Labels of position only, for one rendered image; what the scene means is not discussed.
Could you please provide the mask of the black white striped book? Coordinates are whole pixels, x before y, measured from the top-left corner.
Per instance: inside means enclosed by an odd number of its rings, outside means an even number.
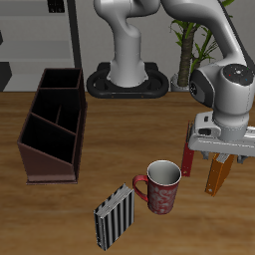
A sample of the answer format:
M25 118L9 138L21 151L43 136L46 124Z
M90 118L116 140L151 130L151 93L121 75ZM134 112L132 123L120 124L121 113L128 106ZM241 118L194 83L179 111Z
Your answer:
M108 250L133 224L134 190L125 184L94 210L97 244Z

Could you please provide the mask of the dark grey block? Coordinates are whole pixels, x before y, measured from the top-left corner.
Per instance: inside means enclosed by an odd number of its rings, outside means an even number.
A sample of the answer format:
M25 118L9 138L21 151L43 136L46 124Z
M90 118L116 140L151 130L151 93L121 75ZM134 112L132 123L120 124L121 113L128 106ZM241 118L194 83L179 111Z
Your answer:
M9 62L0 62L0 92L3 92L12 77Z

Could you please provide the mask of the dark brown desk caddy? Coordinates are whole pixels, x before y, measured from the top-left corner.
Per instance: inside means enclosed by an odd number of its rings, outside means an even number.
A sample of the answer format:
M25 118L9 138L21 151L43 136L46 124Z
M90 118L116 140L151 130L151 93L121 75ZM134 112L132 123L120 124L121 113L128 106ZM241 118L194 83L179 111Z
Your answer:
M47 69L17 144L29 184L76 183L87 102L81 69Z

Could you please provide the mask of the white plant pot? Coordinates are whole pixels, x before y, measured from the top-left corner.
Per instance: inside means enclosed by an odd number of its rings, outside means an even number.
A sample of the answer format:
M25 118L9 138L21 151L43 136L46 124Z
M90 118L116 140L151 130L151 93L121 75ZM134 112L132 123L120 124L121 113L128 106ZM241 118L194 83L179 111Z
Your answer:
M178 74L174 74L171 79L170 79L170 90L172 92L188 92L189 91L189 86L186 87L180 87L177 84L178 80Z

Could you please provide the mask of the red book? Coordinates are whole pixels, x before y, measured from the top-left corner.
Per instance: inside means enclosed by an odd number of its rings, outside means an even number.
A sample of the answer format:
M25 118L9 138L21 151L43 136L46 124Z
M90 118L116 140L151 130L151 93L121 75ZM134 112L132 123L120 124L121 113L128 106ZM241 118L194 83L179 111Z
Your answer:
M194 151L188 147L191 129L192 129L193 122L189 122L187 125L187 132L185 138L185 144L183 149L183 156L182 156L182 164L181 164L181 174L183 176L190 176Z

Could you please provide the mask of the green pot plant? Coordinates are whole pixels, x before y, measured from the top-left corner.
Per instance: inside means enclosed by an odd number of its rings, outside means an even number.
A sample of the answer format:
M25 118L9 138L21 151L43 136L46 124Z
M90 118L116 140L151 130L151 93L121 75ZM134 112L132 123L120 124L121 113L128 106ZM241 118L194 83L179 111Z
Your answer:
M177 84L180 87L186 87L190 74L199 68L204 60L209 62L213 60L210 53L218 48L218 44L213 39L212 32L198 23L174 19L170 23L169 29L175 33L178 39L176 44L181 48ZM204 42L201 46L194 42L195 33L198 29L203 31Z

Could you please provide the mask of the orange book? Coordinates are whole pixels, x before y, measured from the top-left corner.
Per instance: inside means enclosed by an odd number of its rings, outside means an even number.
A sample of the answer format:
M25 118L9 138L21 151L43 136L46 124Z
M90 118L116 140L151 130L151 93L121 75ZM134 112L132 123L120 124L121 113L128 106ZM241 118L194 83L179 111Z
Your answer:
M233 154L216 153L211 162L211 167L205 187L205 192L214 196L227 178L232 162Z

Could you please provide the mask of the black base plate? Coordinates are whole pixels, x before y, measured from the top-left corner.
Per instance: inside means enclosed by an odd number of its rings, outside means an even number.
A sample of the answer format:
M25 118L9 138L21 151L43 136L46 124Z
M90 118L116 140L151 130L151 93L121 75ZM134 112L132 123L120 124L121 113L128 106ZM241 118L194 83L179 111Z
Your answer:
M99 63L97 70L87 79L87 90L99 99L156 99L164 96L169 88L167 77L154 62L145 62L144 66L148 79L137 87L122 88L107 79L110 63Z

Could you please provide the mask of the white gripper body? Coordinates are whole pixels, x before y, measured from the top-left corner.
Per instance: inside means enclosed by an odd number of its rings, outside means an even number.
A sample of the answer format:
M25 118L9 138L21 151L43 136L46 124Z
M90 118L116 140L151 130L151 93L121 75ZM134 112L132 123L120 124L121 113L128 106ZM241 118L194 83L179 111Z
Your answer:
M191 150L255 157L255 127L248 127L245 135L235 141L222 141L216 137L197 134L195 129L192 128L188 147Z

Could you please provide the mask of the red patterned mug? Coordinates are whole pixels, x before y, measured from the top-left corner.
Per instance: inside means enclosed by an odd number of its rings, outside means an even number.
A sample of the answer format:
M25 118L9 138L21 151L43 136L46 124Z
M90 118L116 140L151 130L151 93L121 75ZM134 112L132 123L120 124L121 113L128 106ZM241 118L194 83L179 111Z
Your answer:
M180 180L181 170L175 163L157 160L148 166L146 175L137 175L133 178L132 186L153 213L162 215L171 211ZM139 181L144 181L147 185L147 194L136 187Z

